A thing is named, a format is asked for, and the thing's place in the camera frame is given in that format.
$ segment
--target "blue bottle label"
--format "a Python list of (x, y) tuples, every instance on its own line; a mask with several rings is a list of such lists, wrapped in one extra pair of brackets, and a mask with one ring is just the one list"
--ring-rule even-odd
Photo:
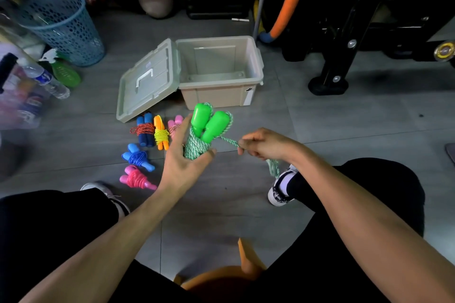
[(43, 74), (41, 76), (35, 77), (35, 80), (40, 84), (40, 85), (46, 85), (52, 80), (52, 75), (44, 70)]

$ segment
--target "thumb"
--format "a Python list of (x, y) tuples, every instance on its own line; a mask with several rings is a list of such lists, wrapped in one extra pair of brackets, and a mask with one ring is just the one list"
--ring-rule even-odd
[(215, 158), (216, 154), (217, 150), (215, 148), (211, 148), (193, 161), (193, 163), (196, 164), (196, 168), (199, 174), (201, 174), (205, 168), (207, 168), (207, 166), (213, 161), (213, 158)]
[(238, 145), (245, 150), (258, 152), (259, 142), (250, 139), (240, 139)]

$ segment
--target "white handle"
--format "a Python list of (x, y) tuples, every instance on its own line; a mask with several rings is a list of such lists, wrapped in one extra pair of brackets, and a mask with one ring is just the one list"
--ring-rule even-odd
[(152, 77), (153, 76), (153, 68), (151, 68), (150, 70), (148, 70), (147, 72), (145, 72), (142, 76), (140, 76), (137, 80), (136, 80), (136, 89), (139, 88), (139, 84), (141, 82), (141, 80), (143, 80), (146, 76), (148, 76), (150, 74), (150, 76)]
[(256, 48), (256, 51), (258, 52), (259, 64), (261, 65), (261, 68), (264, 68), (264, 61), (262, 60), (261, 50), (259, 48)]

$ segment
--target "white sock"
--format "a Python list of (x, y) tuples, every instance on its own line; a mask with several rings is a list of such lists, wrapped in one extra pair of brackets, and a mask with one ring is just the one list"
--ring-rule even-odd
[(116, 207), (117, 210), (118, 210), (118, 221), (122, 220), (122, 218), (125, 217), (125, 213), (123, 212), (122, 207), (120, 206), (119, 203), (117, 203), (117, 202), (114, 201), (114, 200), (111, 200), (111, 202), (115, 205), (115, 207)]
[(296, 173), (294, 172), (290, 172), (289, 174), (287, 174), (285, 177), (283, 177), (283, 180), (281, 181), (280, 183), (280, 191), (281, 193), (284, 194), (285, 197), (288, 197), (289, 194), (287, 193), (286, 191), (286, 188), (287, 188), (287, 184), (289, 183), (289, 181), (294, 177)]

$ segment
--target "yellow rope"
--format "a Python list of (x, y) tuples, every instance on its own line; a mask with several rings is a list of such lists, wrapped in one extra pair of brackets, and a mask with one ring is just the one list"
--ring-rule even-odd
[(155, 128), (155, 141), (158, 144), (159, 142), (168, 142), (169, 141), (169, 131), (167, 129), (156, 129)]

